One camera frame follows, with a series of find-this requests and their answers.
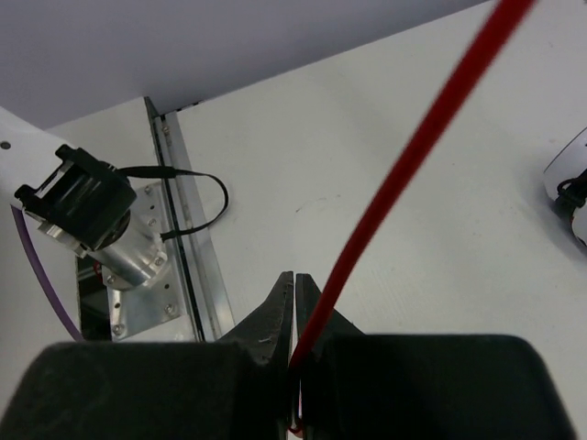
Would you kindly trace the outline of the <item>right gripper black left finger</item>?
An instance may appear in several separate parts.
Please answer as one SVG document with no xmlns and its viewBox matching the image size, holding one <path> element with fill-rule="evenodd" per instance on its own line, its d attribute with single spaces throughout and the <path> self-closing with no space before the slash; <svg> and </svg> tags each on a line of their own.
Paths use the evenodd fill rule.
<svg viewBox="0 0 587 440">
<path fill-rule="evenodd" d="M 215 342 L 60 343 L 1 421 L 4 439 L 284 439 L 294 275 Z"/>
</svg>

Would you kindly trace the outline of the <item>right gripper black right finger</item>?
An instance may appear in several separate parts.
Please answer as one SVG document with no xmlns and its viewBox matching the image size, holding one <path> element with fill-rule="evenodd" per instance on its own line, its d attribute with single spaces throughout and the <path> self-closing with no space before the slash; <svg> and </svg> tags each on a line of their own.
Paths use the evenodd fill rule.
<svg viewBox="0 0 587 440">
<path fill-rule="evenodd" d="M 361 332 L 333 312 L 302 367 L 307 439 L 572 439 L 538 352 L 513 335 Z"/>
</svg>

